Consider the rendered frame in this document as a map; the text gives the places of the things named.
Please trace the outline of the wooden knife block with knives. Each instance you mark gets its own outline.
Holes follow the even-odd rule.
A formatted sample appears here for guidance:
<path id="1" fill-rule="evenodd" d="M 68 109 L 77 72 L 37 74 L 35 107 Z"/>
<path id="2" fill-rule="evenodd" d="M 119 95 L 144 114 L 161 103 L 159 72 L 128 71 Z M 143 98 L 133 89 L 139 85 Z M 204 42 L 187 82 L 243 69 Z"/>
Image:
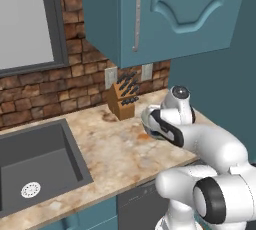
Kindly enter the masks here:
<path id="1" fill-rule="evenodd" d="M 107 93 L 108 107 L 120 121 L 135 116 L 135 102 L 139 100 L 136 75 L 136 71 L 123 73 Z"/>

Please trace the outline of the teal cupboard door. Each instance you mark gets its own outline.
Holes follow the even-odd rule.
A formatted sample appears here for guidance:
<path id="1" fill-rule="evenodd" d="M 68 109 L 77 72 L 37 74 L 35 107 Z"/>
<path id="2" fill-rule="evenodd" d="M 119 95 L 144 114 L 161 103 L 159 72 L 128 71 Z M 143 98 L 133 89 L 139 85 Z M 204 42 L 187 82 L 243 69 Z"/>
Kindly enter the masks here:
<path id="1" fill-rule="evenodd" d="M 242 0 L 141 0 L 133 52 L 135 0 L 120 0 L 121 68 L 230 46 Z"/>

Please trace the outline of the dark grey dishwasher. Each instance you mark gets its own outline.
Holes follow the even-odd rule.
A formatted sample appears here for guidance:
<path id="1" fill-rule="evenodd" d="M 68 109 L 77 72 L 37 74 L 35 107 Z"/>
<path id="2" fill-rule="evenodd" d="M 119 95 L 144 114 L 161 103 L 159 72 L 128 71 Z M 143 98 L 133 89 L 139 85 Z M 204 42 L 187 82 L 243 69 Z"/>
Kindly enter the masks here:
<path id="1" fill-rule="evenodd" d="M 168 203 L 158 194 L 154 180 L 119 194 L 118 230 L 155 230 Z"/>

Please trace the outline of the dark grey sink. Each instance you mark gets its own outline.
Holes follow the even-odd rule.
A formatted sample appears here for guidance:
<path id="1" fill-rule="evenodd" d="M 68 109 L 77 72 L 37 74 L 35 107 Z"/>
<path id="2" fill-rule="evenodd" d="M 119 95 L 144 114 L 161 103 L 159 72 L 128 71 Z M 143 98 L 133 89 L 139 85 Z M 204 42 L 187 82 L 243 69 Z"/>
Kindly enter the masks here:
<path id="1" fill-rule="evenodd" d="M 41 191 L 25 199 L 29 182 Z M 0 218 L 92 182 L 66 120 L 0 134 Z"/>

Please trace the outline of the teal base cupboard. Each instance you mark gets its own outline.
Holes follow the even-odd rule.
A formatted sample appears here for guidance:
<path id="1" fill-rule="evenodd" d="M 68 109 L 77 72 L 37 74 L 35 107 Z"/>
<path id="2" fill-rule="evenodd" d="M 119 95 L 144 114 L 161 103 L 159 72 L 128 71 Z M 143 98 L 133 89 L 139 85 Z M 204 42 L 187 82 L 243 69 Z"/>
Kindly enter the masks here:
<path id="1" fill-rule="evenodd" d="M 118 230 L 116 197 L 102 201 L 39 230 Z"/>

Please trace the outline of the white sink drain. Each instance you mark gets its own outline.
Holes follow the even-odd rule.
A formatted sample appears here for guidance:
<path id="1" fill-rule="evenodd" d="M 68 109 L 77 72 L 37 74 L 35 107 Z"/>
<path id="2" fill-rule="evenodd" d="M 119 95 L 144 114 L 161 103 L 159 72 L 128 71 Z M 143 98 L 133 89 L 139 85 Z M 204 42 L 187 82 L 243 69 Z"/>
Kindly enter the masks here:
<path id="1" fill-rule="evenodd" d="M 38 182 L 29 182 L 21 189 L 21 196 L 25 199 L 30 199 L 39 194 L 41 185 Z"/>

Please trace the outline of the grey framed window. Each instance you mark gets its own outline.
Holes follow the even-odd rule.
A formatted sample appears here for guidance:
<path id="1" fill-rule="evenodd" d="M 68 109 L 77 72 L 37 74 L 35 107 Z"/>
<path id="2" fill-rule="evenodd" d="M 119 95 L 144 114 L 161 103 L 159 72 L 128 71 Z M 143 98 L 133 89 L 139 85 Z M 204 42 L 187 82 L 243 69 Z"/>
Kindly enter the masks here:
<path id="1" fill-rule="evenodd" d="M 60 0 L 0 0 L 0 77 L 67 64 Z"/>

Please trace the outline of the grey wall outlet plate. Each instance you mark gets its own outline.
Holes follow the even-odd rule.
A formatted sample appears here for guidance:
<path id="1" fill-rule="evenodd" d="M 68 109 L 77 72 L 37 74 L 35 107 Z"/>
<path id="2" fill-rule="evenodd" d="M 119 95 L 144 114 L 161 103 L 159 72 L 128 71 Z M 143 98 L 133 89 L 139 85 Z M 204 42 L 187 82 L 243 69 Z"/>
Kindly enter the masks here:
<path id="1" fill-rule="evenodd" d="M 105 88 L 109 89 L 117 81 L 118 70 L 116 67 L 105 69 Z"/>
<path id="2" fill-rule="evenodd" d="M 141 68 L 141 81 L 147 81 L 152 79 L 153 64 L 145 64 Z"/>

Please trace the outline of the teal wall cupboard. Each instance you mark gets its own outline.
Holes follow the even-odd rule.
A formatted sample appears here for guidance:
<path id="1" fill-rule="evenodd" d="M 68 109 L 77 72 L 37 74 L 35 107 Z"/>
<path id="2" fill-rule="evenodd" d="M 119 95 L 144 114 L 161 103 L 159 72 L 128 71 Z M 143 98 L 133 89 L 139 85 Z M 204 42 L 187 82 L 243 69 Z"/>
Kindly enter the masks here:
<path id="1" fill-rule="evenodd" d="M 82 0 L 82 3 L 87 41 L 120 67 L 120 0 Z"/>

